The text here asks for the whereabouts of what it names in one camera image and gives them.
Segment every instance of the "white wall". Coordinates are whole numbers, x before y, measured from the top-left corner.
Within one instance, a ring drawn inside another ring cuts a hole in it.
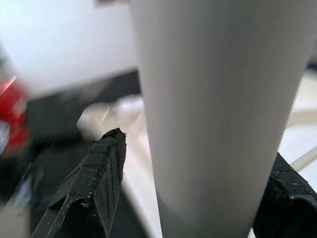
[[[0,41],[32,96],[136,66],[128,5],[0,0]]]

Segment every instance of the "white stick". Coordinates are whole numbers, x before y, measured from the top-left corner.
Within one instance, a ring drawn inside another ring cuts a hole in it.
[[[317,146],[291,163],[293,169],[300,172],[317,159]]]
[[[316,12],[315,0],[132,0],[165,238],[247,236]]]

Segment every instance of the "red item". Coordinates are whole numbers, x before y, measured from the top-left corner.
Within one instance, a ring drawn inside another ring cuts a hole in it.
[[[28,140],[28,128],[25,123],[27,102],[28,95],[16,82],[16,77],[0,80],[0,120],[10,125],[6,151],[19,149]]]

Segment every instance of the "white cylinder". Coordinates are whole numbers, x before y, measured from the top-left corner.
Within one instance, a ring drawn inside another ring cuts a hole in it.
[[[316,0],[132,0],[163,236],[244,238],[317,30]]]

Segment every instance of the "white surface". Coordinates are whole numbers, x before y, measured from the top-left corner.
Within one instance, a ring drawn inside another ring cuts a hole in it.
[[[162,233],[245,238],[316,38],[317,2],[131,4]]]
[[[2,238],[29,238],[30,211],[18,215],[14,200],[7,204],[0,204],[0,237]]]
[[[0,120],[0,156],[9,141],[10,125]]]
[[[0,0],[0,41],[32,96],[136,66],[127,4]]]
[[[300,84],[296,100],[293,105],[290,119],[292,123],[285,129],[278,151],[288,163],[293,165],[298,163],[301,158],[305,160],[315,160],[317,146],[317,120],[304,118],[297,121],[292,114],[309,113],[317,110],[317,74],[314,71],[304,73]],[[306,164],[305,168],[299,166],[298,172],[304,177],[310,186],[317,191],[317,161]]]
[[[124,164],[123,191],[127,194],[135,213],[149,238],[161,238],[159,209],[152,169],[140,161],[140,155],[127,146]]]

